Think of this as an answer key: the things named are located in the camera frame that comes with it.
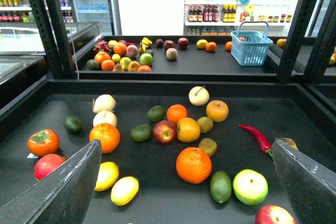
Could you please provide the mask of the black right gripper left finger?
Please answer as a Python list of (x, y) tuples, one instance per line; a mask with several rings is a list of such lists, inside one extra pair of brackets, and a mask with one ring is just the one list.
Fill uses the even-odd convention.
[(101, 143), (93, 140), (1, 207), (1, 223), (83, 223), (101, 158)]

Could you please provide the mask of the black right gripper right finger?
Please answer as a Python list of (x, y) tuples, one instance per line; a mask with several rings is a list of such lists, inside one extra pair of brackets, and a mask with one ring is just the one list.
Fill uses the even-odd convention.
[(335, 172), (282, 140), (272, 144), (282, 188), (300, 223), (335, 223)]

